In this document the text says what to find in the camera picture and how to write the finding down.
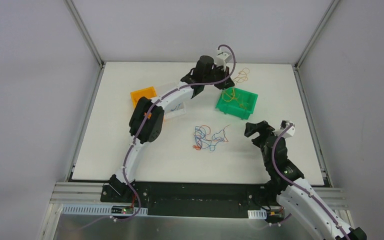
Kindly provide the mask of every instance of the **gray wall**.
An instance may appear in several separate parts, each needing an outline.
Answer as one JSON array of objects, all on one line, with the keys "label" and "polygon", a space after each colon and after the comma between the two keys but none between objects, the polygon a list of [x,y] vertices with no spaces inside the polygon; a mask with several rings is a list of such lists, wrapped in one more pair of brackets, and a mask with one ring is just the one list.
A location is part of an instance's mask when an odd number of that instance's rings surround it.
[{"label": "gray wall", "polygon": [[0,239],[36,239],[98,65],[62,0],[0,0]]},{"label": "gray wall", "polygon": [[74,0],[105,61],[295,63],[331,0]]},{"label": "gray wall", "polygon": [[300,75],[333,183],[384,239],[384,1],[342,1]]}]

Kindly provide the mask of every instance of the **white tabletop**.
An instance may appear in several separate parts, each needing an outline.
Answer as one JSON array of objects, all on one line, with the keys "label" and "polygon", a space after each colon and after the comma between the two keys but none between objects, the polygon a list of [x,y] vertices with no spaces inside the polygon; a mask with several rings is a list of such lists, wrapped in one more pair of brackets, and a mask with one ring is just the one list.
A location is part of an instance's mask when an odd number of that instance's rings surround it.
[{"label": "white tabletop", "polygon": [[[134,110],[130,92],[178,82],[195,64],[108,62],[72,179],[108,180],[122,165],[129,147],[129,120]],[[292,66],[237,64],[233,76],[245,67],[250,69],[249,80],[237,87],[258,94],[249,119],[241,120],[215,109],[221,91],[206,86],[202,93],[185,103],[185,115],[164,120],[158,139],[139,155],[136,180],[265,183],[270,176],[264,168],[260,149],[251,143],[252,137],[258,135],[246,138],[245,123],[266,120],[279,128],[282,120],[291,120],[296,131],[294,137],[286,139],[289,159],[312,185],[324,184]],[[229,142],[219,143],[214,152],[194,149],[194,128],[200,125],[208,125],[213,131],[230,125],[226,128]]]}]

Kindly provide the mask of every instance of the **green plastic bin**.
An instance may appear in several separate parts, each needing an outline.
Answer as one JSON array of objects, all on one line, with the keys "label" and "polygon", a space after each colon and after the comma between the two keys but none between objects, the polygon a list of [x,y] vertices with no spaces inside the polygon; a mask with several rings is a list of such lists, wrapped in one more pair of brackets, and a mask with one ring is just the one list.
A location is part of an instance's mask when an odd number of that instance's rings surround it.
[{"label": "green plastic bin", "polygon": [[258,94],[239,88],[230,87],[221,92],[220,98],[218,99],[215,108],[219,109],[225,114],[230,114],[241,119],[248,119],[250,115],[254,113],[257,98]]}]

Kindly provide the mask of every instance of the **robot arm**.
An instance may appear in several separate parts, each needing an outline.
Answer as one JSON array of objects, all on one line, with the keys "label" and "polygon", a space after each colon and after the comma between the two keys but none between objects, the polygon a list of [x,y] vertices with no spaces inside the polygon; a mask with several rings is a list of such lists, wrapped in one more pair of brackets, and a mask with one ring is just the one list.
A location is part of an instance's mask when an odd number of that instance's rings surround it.
[{"label": "robot arm", "polygon": [[292,122],[283,121],[280,130],[275,130],[266,121],[248,122],[244,135],[250,137],[255,133],[259,136],[252,143],[261,149],[265,169],[270,175],[265,189],[271,200],[275,199],[297,218],[315,240],[367,239],[361,228],[352,229],[326,205],[304,174],[288,159],[285,138],[295,133]]},{"label": "robot arm", "polygon": [[[216,83],[229,76],[229,67],[226,66],[232,55],[228,52],[217,51],[215,60],[203,55],[199,58],[196,66],[192,68],[178,83],[176,87],[165,92],[164,94],[147,99],[142,97],[137,102],[133,115],[131,116],[130,126],[130,149],[127,155],[126,164],[116,171],[116,178],[121,183],[126,183],[123,177],[123,169],[125,175],[130,182],[135,180],[135,173],[139,165],[138,155],[141,149],[148,143],[153,142],[161,133],[163,126],[164,112],[172,109],[180,103],[194,98],[204,90],[204,85],[193,85],[196,83]],[[223,90],[235,86],[230,77],[227,80],[215,84],[216,88]],[[145,114],[151,108],[149,119],[143,122]]]}]

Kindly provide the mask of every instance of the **yellow string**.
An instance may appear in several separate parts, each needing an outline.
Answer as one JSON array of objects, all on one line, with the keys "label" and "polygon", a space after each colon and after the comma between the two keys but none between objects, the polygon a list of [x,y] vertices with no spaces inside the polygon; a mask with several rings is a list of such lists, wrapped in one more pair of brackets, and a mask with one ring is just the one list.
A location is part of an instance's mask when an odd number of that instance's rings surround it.
[{"label": "yellow string", "polygon": [[[235,77],[232,81],[234,82],[234,85],[236,86],[237,84],[240,84],[240,83],[243,83],[243,82],[246,82],[248,81],[248,74],[250,73],[250,69],[245,67],[244,69],[240,70],[238,73],[237,73],[237,77]],[[239,107],[241,109],[247,109],[247,107],[244,105],[244,100],[241,99],[241,101],[239,101],[239,99],[241,98],[241,95],[238,94],[236,96],[236,92],[235,92],[235,87],[231,87],[231,95],[229,93],[227,93],[227,89],[223,90],[222,92],[222,98],[225,102],[231,102],[233,100],[237,101],[237,103],[239,103]]]}]

